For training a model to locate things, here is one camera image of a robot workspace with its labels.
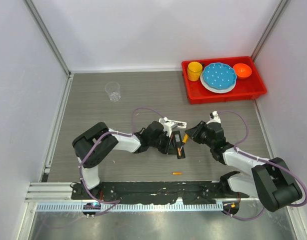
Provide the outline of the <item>blue dotted plate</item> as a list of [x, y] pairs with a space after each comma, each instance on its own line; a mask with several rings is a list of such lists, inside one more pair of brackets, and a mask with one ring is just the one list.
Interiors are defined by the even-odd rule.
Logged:
[[237, 75], [232, 67], [215, 62], [207, 65], [201, 73], [203, 81], [211, 88], [225, 90], [236, 85]]

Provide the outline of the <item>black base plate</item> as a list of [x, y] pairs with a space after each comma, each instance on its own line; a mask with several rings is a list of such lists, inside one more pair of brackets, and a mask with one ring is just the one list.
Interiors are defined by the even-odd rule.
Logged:
[[124, 205], [167, 205], [181, 198], [185, 205], [213, 204], [216, 199], [248, 198], [212, 181], [101, 182], [89, 191], [97, 200]]

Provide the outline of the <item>black remote control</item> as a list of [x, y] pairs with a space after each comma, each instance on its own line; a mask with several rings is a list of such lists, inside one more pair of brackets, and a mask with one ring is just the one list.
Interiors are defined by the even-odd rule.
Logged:
[[[174, 141], [175, 141], [175, 146], [177, 148], [181, 148], [182, 146], [182, 136], [181, 136], [181, 132], [179, 130], [173, 131], [173, 136], [174, 136]], [[181, 150], [181, 156], [179, 156], [178, 154], [176, 155], [178, 159], [184, 159], [186, 157], [185, 155], [185, 150], [184, 148], [182, 148]]]

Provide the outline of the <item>yellow handled screwdriver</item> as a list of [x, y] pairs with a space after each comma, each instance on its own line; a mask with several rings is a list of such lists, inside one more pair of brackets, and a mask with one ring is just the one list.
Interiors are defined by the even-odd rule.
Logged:
[[182, 143], [181, 143], [180, 151], [183, 149], [183, 147], [184, 147], [185, 143], [188, 141], [188, 139], [189, 139], [189, 135], [185, 134], [184, 137], [183, 137]]

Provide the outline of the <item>white remote with batteries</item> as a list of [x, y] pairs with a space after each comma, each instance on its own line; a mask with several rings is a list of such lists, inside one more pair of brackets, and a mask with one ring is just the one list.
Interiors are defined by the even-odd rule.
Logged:
[[171, 129], [175, 129], [175, 128], [186, 129], [187, 128], [187, 122], [184, 122], [184, 121], [177, 121], [177, 120], [172, 120], [168, 118], [160, 118], [158, 122], [161, 123], [166, 128], [171, 128]]

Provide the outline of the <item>orange bowl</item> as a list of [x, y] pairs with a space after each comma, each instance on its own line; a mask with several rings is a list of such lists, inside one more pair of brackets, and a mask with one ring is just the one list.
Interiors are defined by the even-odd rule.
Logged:
[[244, 63], [237, 63], [233, 66], [238, 79], [247, 79], [252, 75], [252, 69]]

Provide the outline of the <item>pale grey plate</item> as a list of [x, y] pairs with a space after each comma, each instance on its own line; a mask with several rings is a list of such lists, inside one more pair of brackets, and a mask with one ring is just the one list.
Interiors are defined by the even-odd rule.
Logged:
[[204, 80], [203, 75], [200, 76], [200, 82], [201, 84], [209, 91], [216, 93], [216, 94], [225, 94], [228, 92], [231, 92], [235, 87], [236, 87], [236, 83], [234, 83], [232, 86], [226, 88], [226, 89], [216, 89], [216, 88], [212, 88], [210, 87]]

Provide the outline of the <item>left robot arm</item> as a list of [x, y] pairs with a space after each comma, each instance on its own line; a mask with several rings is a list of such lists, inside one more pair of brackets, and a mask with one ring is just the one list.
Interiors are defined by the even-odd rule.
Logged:
[[99, 122], [76, 137], [72, 147], [79, 162], [81, 183], [84, 185], [82, 193], [90, 200], [99, 196], [98, 165], [111, 151], [139, 154], [155, 148], [164, 155], [176, 155], [178, 150], [173, 143], [172, 133], [177, 127], [176, 121], [161, 118], [138, 132], [123, 133]]

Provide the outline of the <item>red plastic tray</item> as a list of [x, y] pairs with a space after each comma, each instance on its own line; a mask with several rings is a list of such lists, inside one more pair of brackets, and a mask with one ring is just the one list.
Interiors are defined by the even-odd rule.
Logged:
[[232, 91], [228, 93], [214, 93], [206, 89], [200, 80], [190, 81], [187, 76], [188, 64], [191, 60], [181, 63], [182, 75], [188, 101], [192, 105], [209, 104], [218, 102], [230, 102], [240, 100], [253, 100], [267, 93], [266, 86], [252, 60], [249, 56], [222, 57], [210, 59], [197, 59], [197, 62], [205, 66], [212, 63], [224, 63], [233, 67], [235, 64], [246, 64], [251, 70], [251, 76], [246, 79], [238, 79]]

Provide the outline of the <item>clear plastic cup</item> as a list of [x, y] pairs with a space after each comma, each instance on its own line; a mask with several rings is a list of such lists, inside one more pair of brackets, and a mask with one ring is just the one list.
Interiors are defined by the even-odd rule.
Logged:
[[112, 102], [117, 102], [121, 98], [120, 84], [117, 82], [108, 82], [104, 87], [109, 99]]

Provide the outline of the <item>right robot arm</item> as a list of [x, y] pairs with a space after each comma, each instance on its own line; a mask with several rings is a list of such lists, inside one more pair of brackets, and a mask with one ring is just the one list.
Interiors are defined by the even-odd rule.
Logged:
[[185, 134], [195, 143], [207, 145], [216, 161], [239, 170], [229, 174], [219, 185], [222, 196], [229, 198], [240, 192], [258, 198], [270, 212], [290, 206], [303, 197], [296, 177], [282, 158], [261, 158], [238, 149], [226, 140], [219, 122], [201, 121]]

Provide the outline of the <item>yellow plastic cup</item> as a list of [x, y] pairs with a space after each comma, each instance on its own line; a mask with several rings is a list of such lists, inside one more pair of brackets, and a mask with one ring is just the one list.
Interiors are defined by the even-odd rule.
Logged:
[[189, 81], [197, 81], [203, 71], [203, 65], [197, 61], [192, 61], [187, 66], [187, 77]]

